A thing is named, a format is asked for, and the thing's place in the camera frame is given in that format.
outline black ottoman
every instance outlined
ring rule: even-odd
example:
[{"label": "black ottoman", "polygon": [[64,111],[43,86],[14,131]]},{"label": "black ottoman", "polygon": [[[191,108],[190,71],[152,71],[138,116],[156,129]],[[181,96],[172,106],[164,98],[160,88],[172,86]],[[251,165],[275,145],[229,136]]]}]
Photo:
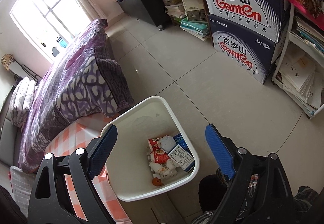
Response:
[{"label": "black ottoman", "polygon": [[122,10],[135,18],[163,29],[171,19],[165,13],[162,0],[123,0],[119,3]]}]

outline orange and white checkered tablecloth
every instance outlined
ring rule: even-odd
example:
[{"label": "orange and white checkered tablecloth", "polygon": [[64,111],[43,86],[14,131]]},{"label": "orange and white checkered tablecloth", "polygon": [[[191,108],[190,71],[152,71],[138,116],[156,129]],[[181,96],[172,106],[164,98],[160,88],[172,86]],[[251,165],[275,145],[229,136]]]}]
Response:
[{"label": "orange and white checkered tablecloth", "polygon": [[[72,154],[77,148],[86,148],[93,138],[100,137],[101,131],[105,125],[112,120],[112,118],[106,118],[103,114],[94,114],[79,118],[54,138],[47,146],[45,154],[50,152],[56,157],[66,156]],[[76,215],[86,220],[85,214],[77,198],[71,176],[65,175],[65,180]],[[116,223],[132,224],[108,182],[105,168],[102,169],[99,176],[93,179],[92,183],[103,204]]]}]

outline window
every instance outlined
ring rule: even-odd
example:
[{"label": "window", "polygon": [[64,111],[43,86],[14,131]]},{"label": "window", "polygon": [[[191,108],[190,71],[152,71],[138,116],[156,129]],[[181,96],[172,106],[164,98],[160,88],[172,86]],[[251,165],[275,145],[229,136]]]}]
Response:
[{"label": "window", "polygon": [[10,15],[51,59],[90,23],[76,0],[17,0]]}]

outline blue gripper pad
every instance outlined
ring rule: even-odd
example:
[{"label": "blue gripper pad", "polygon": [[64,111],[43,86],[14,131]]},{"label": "blue gripper pad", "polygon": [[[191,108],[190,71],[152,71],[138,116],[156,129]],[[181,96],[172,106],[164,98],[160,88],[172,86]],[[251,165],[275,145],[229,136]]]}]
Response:
[{"label": "blue gripper pad", "polygon": [[87,173],[91,180],[98,176],[105,166],[108,156],[117,141],[117,134],[117,127],[111,124],[88,154],[89,168]]},{"label": "blue gripper pad", "polygon": [[222,173],[232,179],[236,174],[233,157],[211,124],[206,126],[205,137]]}]

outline blue box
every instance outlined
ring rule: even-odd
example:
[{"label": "blue box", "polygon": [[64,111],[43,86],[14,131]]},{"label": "blue box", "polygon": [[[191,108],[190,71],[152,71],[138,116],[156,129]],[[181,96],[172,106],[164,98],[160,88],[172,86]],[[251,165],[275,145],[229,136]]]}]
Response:
[{"label": "blue box", "polygon": [[286,25],[278,44],[233,21],[209,15],[214,47],[262,84],[286,40]]},{"label": "blue box", "polygon": [[209,13],[249,28],[270,39],[280,40],[289,18],[284,0],[206,0]]}]

